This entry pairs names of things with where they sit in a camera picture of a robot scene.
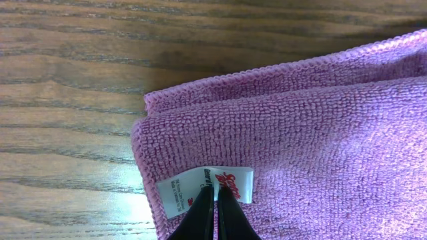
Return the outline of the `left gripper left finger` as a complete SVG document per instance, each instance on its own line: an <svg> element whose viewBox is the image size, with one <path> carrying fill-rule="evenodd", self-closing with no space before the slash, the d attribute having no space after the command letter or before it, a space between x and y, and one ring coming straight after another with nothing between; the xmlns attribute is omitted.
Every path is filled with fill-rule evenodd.
<svg viewBox="0 0 427 240"><path fill-rule="evenodd" d="M212 240L214 238L214 188L201 189L177 229L167 240Z"/></svg>

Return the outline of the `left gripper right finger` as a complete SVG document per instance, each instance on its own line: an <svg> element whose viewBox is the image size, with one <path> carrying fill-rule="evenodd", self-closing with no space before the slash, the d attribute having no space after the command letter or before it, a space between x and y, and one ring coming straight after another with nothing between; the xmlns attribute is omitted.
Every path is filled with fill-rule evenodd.
<svg viewBox="0 0 427 240"><path fill-rule="evenodd" d="M261 240L228 187L218 193L218 239Z"/></svg>

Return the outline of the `purple microfiber cloth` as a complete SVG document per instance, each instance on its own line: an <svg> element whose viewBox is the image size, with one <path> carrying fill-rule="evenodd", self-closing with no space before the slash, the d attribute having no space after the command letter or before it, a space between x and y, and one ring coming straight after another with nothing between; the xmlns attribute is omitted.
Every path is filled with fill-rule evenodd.
<svg viewBox="0 0 427 240"><path fill-rule="evenodd" d="M148 93L131 134L159 239L157 183L251 167L262 239L426 238L426 31Z"/></svg>

